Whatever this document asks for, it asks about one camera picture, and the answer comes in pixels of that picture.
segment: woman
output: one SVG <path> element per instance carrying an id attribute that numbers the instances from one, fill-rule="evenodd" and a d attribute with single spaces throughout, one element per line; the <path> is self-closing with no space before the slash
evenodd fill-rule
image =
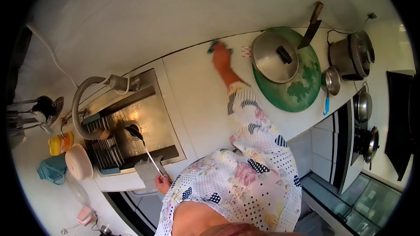
<path id="1" fill-rule="evenodd" d="M 172 184 L 167 176 L 156 176 L 156 187 L 165 194 L 156 235 L 291 232 L 302 199 L 293 155 L 249 85 L 232 71 L 222 43 L 214 46 L 213 63 L 228 88 L 236 149 L 217 149 Z"/>

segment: kitchen knife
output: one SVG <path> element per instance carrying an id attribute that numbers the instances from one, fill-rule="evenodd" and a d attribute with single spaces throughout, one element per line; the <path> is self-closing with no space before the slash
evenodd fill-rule
<path id="1" fill-rule="evenodd" d="M 317 2 L 314 11 L 312 12 L 312 16 L 310 19 L 309 27 L 305 32 L 305 36 L 303 36 L 302 41 L 300 42 L 297 49 L 304 48 L 311 43 L 312 38 L 314 37 L 315 33 L 317 32 L 319 25 L 321 24 L 322 20 L 317 20 L 319 14 L 321 13 L 323 3 Z"/>

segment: woman's hand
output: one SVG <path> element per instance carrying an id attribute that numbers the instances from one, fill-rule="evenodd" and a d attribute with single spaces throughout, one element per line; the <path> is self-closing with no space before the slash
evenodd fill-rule
<path id="1" fill-rule="evenodd" d="M 213 48 L 213 65 L 222 77 L 226 87 L 228 88 L 234 82 L 242 81 L 231 69 L 231 52 L 226 49 L 226 46 L 218 42 Z"/>
<path id="2" fill-rule="evenodd" d="M 172 182 L 169 180 L 169 177 L 167 175 L 163 176 L 158 174 L 155 177 L 155 184 L 156 188 L 162 192 L 163 194 L 166 194 L 169 191 L 169 188 L 171 187 Z"/>
<path id="3" fill-rule="evenodd" d="M 213 64 L 219 73 L 231 69 L 231 53 L 226 46 L 218 42 L 213 46 Z"/>

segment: sink drain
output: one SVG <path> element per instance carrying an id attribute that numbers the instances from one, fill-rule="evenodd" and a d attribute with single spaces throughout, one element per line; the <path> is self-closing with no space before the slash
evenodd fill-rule
<path id="1" fill-rule="evenodd" d="M 126 127 L 132 127 L 134 129 L 136 129 L 138 132 L 142 132 L 142 128 L 139 126 L 139 124 L 135 121 L 129 121 L 126 125 Z M 130 137 L 132 140 L 139 140 L 139 138 L 137 138 L 136 136 L 134 136 L 133 134 L 130 133 Z"/>

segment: green cutting board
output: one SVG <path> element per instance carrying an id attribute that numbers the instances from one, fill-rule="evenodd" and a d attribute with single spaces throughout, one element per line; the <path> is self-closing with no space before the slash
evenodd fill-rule
<path id="1" fill-rule="evenodd" d="M 274 32 L 285 37 L 296 49 L 303 36 L 287 27 L 270 28 L 266 32 Z M 258 73 L 254 66 L 255 80 L 271 104 L 289 112 L 307 109 L 315 101 L 321 88 L 321 69 L 318 57 L 311 45 L 297 50 L 299 68 L 296 76 L 285 84 L 275 84 Z"/>

